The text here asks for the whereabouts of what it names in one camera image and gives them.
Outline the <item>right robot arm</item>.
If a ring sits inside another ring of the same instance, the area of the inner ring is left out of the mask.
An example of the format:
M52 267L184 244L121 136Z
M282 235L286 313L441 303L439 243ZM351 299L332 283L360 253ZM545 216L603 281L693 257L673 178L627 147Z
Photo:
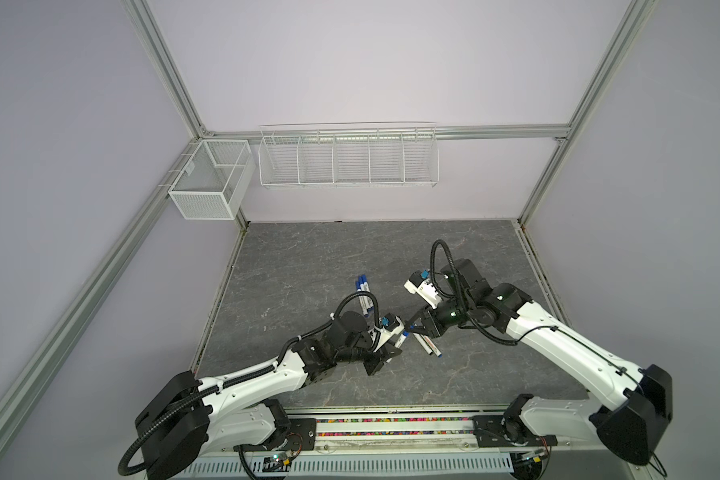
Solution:
M526 345L584 386L585 400L549 400L520 394L504 411L500 430L516 446L535 438L563 436L597 441L620 459L649 464L673 419L672 377L652 364L641 367L596 345L509 283L491 286L469 259L435 277L415 271L406 290L426 302L411 326L438 338L452 326L496 328L508 346Z

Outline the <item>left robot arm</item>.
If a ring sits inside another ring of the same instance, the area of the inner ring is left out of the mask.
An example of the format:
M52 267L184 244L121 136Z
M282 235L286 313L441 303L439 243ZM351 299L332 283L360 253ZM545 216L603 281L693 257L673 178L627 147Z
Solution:
M278 395L323 380L341 363L360 363L374 375L400 354L394 342L402 330L391 313L367 319L335 312L258 365L202 379L190 371L173 376L137 415L137 437L119 460L118 474L170 479L208 452L282 445L291 421Z

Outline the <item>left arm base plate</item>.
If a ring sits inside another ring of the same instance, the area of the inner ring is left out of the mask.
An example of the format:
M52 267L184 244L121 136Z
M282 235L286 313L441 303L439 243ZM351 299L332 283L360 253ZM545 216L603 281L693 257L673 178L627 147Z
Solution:
M316 418L290 417L284 426L277 427L263 443L244 444L245 451L274 452L280 450L312 451L317 440Z

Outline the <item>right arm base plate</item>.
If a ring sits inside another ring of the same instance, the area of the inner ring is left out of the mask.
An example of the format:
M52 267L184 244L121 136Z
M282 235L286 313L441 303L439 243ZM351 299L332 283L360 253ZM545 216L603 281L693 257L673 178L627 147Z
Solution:
M519 420L506 420L502 414L476 415L473 431L480 448L488 447L554 447L554 435L532 434Z

